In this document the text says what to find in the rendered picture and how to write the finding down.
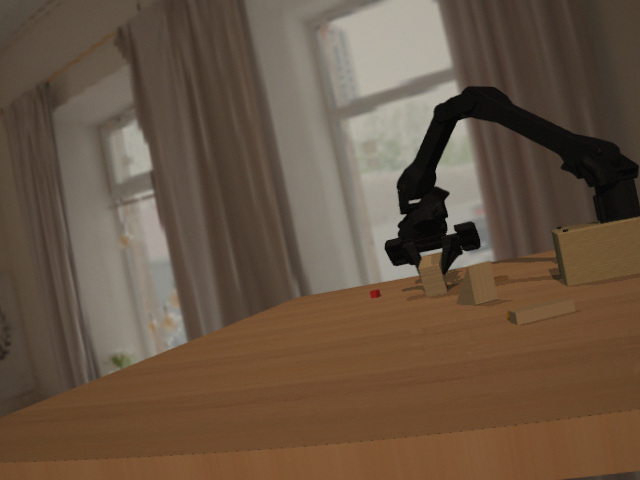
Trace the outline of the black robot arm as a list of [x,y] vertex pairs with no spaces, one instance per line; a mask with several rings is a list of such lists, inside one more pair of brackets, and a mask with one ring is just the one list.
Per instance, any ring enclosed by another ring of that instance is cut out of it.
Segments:
[[[419,240],[426,230],[448,231],[445,199],[450,194],[438,186],[436,168],[457,122],[473,117],[498,123],[559,154],[561,169],[584,178],[595,187],[593,197],[601,224],[640,216],[634,178],[637,163],[621,154],[620,148],[603,139],[577,135],[515,106],[495,87],[465,88],[460,95],[438,104],[415,160],[398,180],[401,215],[398,237]],[[420,199],[409,204],[410,200]]]

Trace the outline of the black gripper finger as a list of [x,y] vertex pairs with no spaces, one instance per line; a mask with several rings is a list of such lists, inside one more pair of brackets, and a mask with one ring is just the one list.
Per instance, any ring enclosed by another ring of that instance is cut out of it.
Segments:
[[419,252],[415,242],[403,245],[402,246],[402,250],[403,250],[403,252],[404,252],[409,264],[410,265],[415,265],[417,267],[417,270],[418,270],[418,266],[419,266],[419,263],[420,263],[421,256],[420,256],[420,252]]
[[458,256],[463,255],[462,247],[456,234],[441,236],[442,240],[442,273],[445,275]]

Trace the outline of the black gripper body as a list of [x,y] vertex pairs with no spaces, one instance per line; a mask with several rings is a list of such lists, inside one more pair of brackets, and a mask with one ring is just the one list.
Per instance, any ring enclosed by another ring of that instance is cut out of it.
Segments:
[[[463,250],[471,251],[479,249],[481,247],[480,238],[473,222],[469,221],[454,225],[454,230],[457,232],[454,234],[457,235],[457,238]],[[442,248],[441,236],[445,236],[446,233],[447,231],[445,232],[444,229],[440,229],[440,227],[426,230],[421,233],[417,230],[418,237],[419,235],[424,234],[422,239],[419,237],[419,240],[405,240],[404,237],[400,237],[387,240],[385,243],[385,251],[394,266],[409,264],[402,250],[403,245],[415,242],[419,252],[440,249]]]

